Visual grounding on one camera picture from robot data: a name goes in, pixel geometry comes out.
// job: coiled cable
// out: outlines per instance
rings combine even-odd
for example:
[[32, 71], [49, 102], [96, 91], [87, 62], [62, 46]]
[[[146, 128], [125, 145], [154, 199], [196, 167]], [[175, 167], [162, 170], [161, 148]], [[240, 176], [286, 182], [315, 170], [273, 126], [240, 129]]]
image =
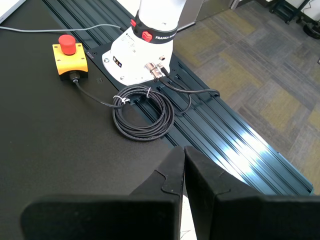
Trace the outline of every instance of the coiled cable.
[[[158, 91], [154, 91], [145, 85], [127, 86], [117, 94], [113, 99], [112, 104], [99, 100], [95, 96], [85, 91], [77, 79], [73, 82], [78, 89], [90, 97], [91, 99], [112, 108], [112, 117], [116, 128], [128, 139], [148, 142], [159, 139], [166, 135], [174, 125], [175, 111], [170, 100]], [[129, 123], [123, 116], [122, 109], [125, 106], [124, 100], [130, 99], [133, 95], [142, 95], [151, 99], [160, 109], [160, 117], [153, 124], [148, 126], [136, 126]]]

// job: black cable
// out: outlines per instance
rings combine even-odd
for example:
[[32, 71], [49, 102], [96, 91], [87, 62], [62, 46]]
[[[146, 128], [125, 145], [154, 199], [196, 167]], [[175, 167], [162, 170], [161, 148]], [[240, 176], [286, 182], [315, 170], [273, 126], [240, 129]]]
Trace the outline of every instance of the black cable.
[[[177, 112], [176, 114], [183, 114], [185, 113], [191, 106], [191, 94], [202, 94], [202, 93], [213, 93], [214, 96], [220, 96], [219, 91], [215, 89], [204, 89], [204, 90], [187, 90], [182, 84], [175, 81], [175, 79], [170, 76], [168, 71], [164, 68], [160, 68], [164, 75], [170, 79], [173, 83], [179, 86], [181, 89], [175, 88], [171, 84], [169, 84], [164, 77], [160, 77], [159, 81], [163, 83], [166, 87], [170, 88], [171, 90], [183, 93], [188, 95], [188, 105], [187, 107], [181, 111]], [[101, 103], [105, 106], [112, 108], [112, 117], [115, 126], [117, 129], [128, 139], [141, 141], [141, 142], [148, 142], [159, 139], [166, 135], [174, 125], [175, 122], [175, 111], [172, 103], [170, 100], [162, 93], [158, 91], [152, 90], [150, 87], [145, 85], [131, 85], [127, 86], [117, 94], [118, 97], [113, 98], [112, 104], [106, 103], [101, 101], [97, 97], [91, 95], [87, 91], [85, 91], [80, 85], [79, 80], [80, 75], [77, 71], [73, 71], [70, 73], [70, 79], [78, 89], [87, 95], [89, 98]], [[129, 123], [123, 116], [122, 108], [125, 106], [125, 102], [133, 95], [143, 95], [147, 98], [151, 99], [157, 107], [160, 109], [160, 117], [157, 121], [149, 126], [135, 126]]]
[[191, 94], [203, 94], [203, 93], [213, 93], [215, 97], [220, 97], [220, 92], [216, 89], [204, 89], [204, 90], [187, 90], [183, 85], [181, 85], [180, 83], [178, 83], [166, 70], [165, 67], [161, 67], [160, 70], [163, 72], [163, 74], [166, 76], [166, 78], [170, 79], [172, 82], [174, 82], [176, 85], [178, 85], [180, 88], [182, 89], [178, 89], [175, 88], [174, 86], [170, 85], [164, 77], [160, 77], [159, 81], [165, 85], [167, 88], [178, 92], [178, 93], [183, 93], [183, 94], [187, 94], [188, 95], [188, 106], [181, 112], [177, 112], [176, 114], [184, 114], [186, 111], [189, 110], [189, 108], [191, 107]]
[[[112, 108], [112, 117], [115, 126], [125, 137], [130, 140], [148, 142], [159, 139], [166, 135], [174, 125], [175, 112], [172, 103], [165, 95], [150, 89], [150, 87], [145, 85], [127, 86], [117, 94], [120, 98], [115, 97], [112, 104], [108, 104], [82, 89], [77, 79], [74, 79], [73, 82], [82, 93], [98, 103]], [[125, 104], [122, 102], [122, 99], [129, 99], [133, 95], [147, 96], [158, 106], [161, 115], [157, 121], [149, 126], [135, 126], [124, 118], [122, 108]]]
[[109, 103], [106, 103], [104, 101], [101, 101], [100, 99], [96, 98], [95, 96], [91, 95], [90, 93], [88, 93], [86, 90], [84, 90], [82, 87], [80, 87], [79, 85], [79, 82], [77, 79], [74, 79], [73, 82], [75, 83], [75, 85], [78, 87], [78, 89], [83, 92], [85, 95], [87, 95], [89, 98], [97, 101], [98, 103], [101, 103], [105, 106], [108, 106], [110, 108], [115, 108], [115, 109], [119, 109], [119, 108], [123, 108], [125, 106], [124, 103], [120, 104], [120, 105], [112, 105], [112, 104], [109, 104]]

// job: metal connector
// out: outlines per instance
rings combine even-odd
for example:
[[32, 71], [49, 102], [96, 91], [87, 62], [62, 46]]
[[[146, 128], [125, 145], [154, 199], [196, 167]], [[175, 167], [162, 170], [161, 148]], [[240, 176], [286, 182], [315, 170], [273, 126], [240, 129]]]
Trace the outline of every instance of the metal connector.
[[163, 77], [162, 72], [158, 69], [158, 67], [153, 63], [149, 62], [145, 65], [145, 68], [153, 75], [154, 79], [159, 79]]
[[162, 68], [164, 67], [161, 62], [159, 62], [156, 66], [157, 66], [159, 69], [162, 69]]

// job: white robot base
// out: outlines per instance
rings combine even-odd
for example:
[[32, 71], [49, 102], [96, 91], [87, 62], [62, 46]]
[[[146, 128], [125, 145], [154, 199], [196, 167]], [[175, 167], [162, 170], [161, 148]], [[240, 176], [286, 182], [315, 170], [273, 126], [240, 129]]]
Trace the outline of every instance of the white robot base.
[[161, 63], [170, 69], [173, 41], [153, 44], [138, 38], [129, 27], [102, 55], [106, 70], [120, 83], [130, 86], [153, 80], [154, 77], [145, 67], [148, 63]]

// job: cable connector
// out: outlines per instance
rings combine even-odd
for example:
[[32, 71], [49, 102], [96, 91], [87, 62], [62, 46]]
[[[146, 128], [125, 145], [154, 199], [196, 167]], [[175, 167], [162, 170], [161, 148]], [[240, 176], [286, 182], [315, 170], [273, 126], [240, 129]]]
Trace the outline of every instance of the cable connector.
[[75, 80], [78, 81], [80, 79], [80, 73], [78, 71], [70, 71], [69, 78], [74, 83]]
[[148, 71], [153, 75], [154, 79], [159, 79], [163, 77], [163, 74], [153, 62], [147, 63], [145, 65], [145, 68], [148, 69]]

